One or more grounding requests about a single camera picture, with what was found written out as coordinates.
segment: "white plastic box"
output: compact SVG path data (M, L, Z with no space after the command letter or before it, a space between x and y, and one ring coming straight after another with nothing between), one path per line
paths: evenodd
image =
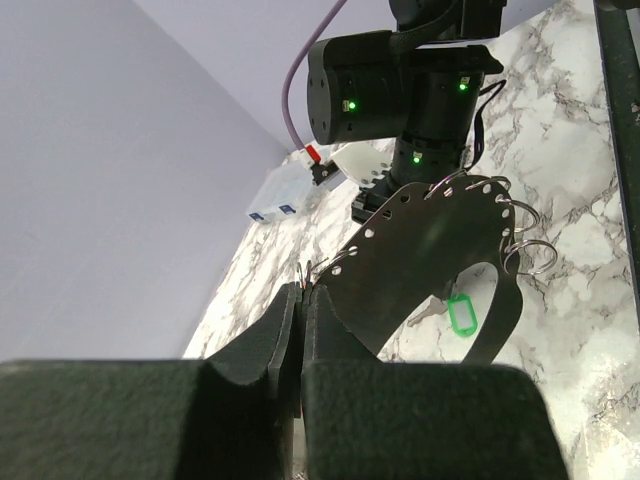
M311 172L300 162L282 165L271 172L247 209L247 215L259 223L272 223L309 212L318 187Z

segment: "white wall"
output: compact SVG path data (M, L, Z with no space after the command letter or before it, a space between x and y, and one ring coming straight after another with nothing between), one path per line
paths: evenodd
M296 54L335 0L135 0L251 115L287 147L280 114L282 81ZM508 0L503 32L558 0ZM388 0L349 0L324 37L393 29ZM312 138L306 62L291 89L293 119Z
M179 357L284 147L132 2L0 45L0 359Z

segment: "blue label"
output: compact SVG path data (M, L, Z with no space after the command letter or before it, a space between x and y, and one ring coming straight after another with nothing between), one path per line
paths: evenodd
M296 213L296 211L291 208L289 205L283 205L280 207L280 210L282 210L285 215L293 215L294 213Z

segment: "marble surface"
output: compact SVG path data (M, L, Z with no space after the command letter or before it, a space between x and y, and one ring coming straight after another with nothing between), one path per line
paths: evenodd
M601 59L590 0L564 0L490 44L508 84L485 112L487 149L476 170L504 175L534 206L557 267L519 281L521 321L497 361L525 370L541 389L574 480L640 478L640 336ZM389 141L374 142L391 155ZM358 226L357 192L343 184L306 217L254 225L185 356L208 356L259 318L296 264L333 256ZM541 261L532 251L524 263ZM484 318L492 267L464 272L456 290ZM380 354L386 361L456 361L470 340L428 300Z

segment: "green key tag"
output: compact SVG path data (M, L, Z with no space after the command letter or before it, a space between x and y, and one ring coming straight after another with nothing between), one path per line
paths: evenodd
M461 337L470 337L476 333L478 320L471 299L467 295L464 293L454 295L447 302L447 307L454 332Z

